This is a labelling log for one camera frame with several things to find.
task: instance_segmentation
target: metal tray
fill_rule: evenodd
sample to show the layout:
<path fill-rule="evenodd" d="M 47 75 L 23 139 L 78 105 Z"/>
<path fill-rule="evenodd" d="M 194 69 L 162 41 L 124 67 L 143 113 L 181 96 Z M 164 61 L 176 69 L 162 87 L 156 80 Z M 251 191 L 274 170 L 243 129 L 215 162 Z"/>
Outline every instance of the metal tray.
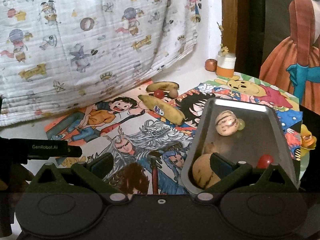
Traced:
<path fill-rule="evenodd" d="M 224 110 L 230 110 L 237 118 L 243 119 L 245 128 L 228 137 L 219 135 L 215 120 Z M 298 184 L 281 124 L 276 112 L 268 106 L 220 98 L 207 100 L 181 172 L 182 182 L 192 195 L 203 191 L 194 183 L 193 163 L 203 153 L 204 145 L 211 142 L 219 148 L 220 155 L 233 163 L 246 161 L 255 167 L 263 154 L 269 154 L 294 184 Z"/>

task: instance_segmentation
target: jar with orange liquid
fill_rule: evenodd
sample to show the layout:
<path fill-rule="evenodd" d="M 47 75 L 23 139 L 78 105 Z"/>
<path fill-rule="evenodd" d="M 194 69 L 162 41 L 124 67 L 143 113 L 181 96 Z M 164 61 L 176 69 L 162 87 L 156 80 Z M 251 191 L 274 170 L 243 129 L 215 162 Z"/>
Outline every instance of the jar with orange liquid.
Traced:
<path fill-rule="evenodd" d="M 232 78 L 235 72 L 236 54 L 227 53 L 223 55 L 223 53 L 219 51 L 217 61 L 217 75 Z"/>

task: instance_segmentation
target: tray rim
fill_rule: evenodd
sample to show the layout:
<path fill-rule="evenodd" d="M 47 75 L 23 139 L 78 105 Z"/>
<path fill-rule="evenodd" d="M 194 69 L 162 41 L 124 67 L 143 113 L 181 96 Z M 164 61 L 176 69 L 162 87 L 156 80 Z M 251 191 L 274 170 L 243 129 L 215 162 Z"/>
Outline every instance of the tray rim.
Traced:
<path fill-rule="evenodd" d="M 204 109 L 203 109 L 203 112 L 202 112 L 202 115 L 201 115 L 201 118 L 200 118 L 200 122 L 199 122 L 199 124 L 198 124 L 197 131 L 196 131 L 196 134 L 195 134 L 192 142 L 193 142 L 194 140 L 199 141 L 200 136 L 201 136 L 201 132 L 200 132 L 200 130 L 198 130 L 198 128 L 199 128 L 199 127 L 202 127 L 202 126 L 205 124 L 205 121 L 206 121 L 206 118 L 202 118 L 202 117 L 207 115 L 207 112 L 209 111 L 210 103 L 211 103 L 212 101 L 214 102 L 214 101 L 217 101 L 217 100 L 230 101 L 230 102 L 233 102 L 233 103 L 235 103 L 235 104 L 243 103 L 243 104 L 247 104 L 247 105 L 259 105 L 259 104 L 255 104 L 255 103 L 251 103 L 251 102 L 236 101 L 236 100 L 231 100 L 231 99 L 226 99 L 226 98 L 210 98 L 210 99 L 208 99 L 208 100 L 206 101 L 206 103 L 205 103 L 205 106 L 204 106 Z M 279 140 L 279 139 L 277 138 L 276 134 L 275 134 L 275 138 L 276 138 L 277 144 L 281 143 L 281 141 L 286 141 L 285 136 L 284 136 L 284 133 L 281 132 L 281 131 L 283 131 L 283 129 L 282 129 L 281 123 L 280 123 L 280 121 L 279 121 L 279 119 L 278 119 L 278 116 L 276 115 L 276 111 L 275 111 L 273 108 L 271 108 L 270 106 L 267 106 L 267 105 L 259 105 L 259 106 L 265 107 L 265 108 L 268 109 L 270 112 L 272 112 L 273 117 L 274 117 L 275 120 L 276 120 L 277 126 L 278 126 L 278 128 L 279 128 L 279 134 L 280 134 L 280 136 L 282 136 L 283 139 L 284 139 L 284 140 Z M 186 190 L 188 190 L 188 192 L 189 192 L 191 195 L 193 195 L 193 196 L 198 195 L 199 193 L 201 193 L 202 191 L 204 191 L 204 189 L 201 189 L 201 188 L 193 185 L 192 182 L 189 180 L 189 175 L 188 175 L 188 174 L 189 174 L 189 170 L 192 168 L 192 161 L 193 161 L 193 158 L 194 158 L 194 154 L 195 154 L 195 152 L 196 152 L 196 148 L 197 148 L 197 145 L 192 143 L 192 144 L 191 144 L 191 147 L 190 147 L 190 149 L 189 149 L 189 151 L 188 151 L 188 156 L 187 156 L 187 158 L 186 158 L 186 161 L 185 161 L 185 163 L 184 163 L 184 165 L 183 165 L 183 168 L 182 168 L 182 171 L 181 171 L 181 180 L 182 180 L 182 183 L 183 183 L 184 187 L 186 188 Z M 295 181 L 293 181 L 293 183 L 294 183 L 294 185 L 295 185 L 296 187 L 298 187 L 298 183 L 299 183 L 299 182 L 298 182 L 298 180 L 296 180 L 295 171 L 294 171 L 294 166 L 293 166 L 292 158 L 291 158 L 290 151 L 289 151 L 289 148 L 288 148 L 287 143 L 285 143 L 285 148 L 286 148 L 286 152 L 287 152 L 287 158 L 290 159 L 290 161 L 291 161 L 291 162 L 290 162 L 290 165 L 291 165 L 292 168 L 293 168 L 293 174 L 291 174 L 291 175 L 288 174 L 288 176 L 289 176 L 290 178 L 293 177 L 293 179 L 295 180 Z"/>

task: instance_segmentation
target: banana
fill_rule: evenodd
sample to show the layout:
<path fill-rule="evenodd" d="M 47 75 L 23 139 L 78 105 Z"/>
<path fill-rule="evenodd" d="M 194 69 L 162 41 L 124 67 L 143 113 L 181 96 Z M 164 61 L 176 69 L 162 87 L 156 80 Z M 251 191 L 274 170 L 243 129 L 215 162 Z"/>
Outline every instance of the banana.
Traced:
<path fill-rule="evenodd" d="M 154 111 L 156 114 L 163 116 L 165 119 L 169 120 L 175 125 L 182 125 L 186 118 L 183 112 L 167 104 L 161 99 L 146 95 L 139 95 L 138 98 L 145 104 L 147 108 Z"/>
<path fill-rule="evenodd" d="M 179 89 L 179 84 L 175 82 L 155 82 L 147 86 L 146 91 L 147 92 L 154 92 L 157 89 L 160 89 L 162 91 L 170 91 L 171 89 Z"/>

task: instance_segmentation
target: orange skirt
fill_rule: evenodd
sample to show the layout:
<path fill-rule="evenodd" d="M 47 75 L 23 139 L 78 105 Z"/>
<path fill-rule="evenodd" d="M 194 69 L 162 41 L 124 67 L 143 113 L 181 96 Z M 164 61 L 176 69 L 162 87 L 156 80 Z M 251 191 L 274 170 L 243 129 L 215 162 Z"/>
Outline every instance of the orange skirt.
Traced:
<path fill-rule="evenodd" d="M 293 94 L 293 86 L 286 69 L 297 63 L 298 47 L 288 37 L 283 40 L 268 56 L 261 66 L 259 79 Z M 309 67 L 319 66 L 319 49 L 310 48 Z M 306 90 L 302 102 L 304 107 L 320 114 L 320 83 L 306 82 Z"/>

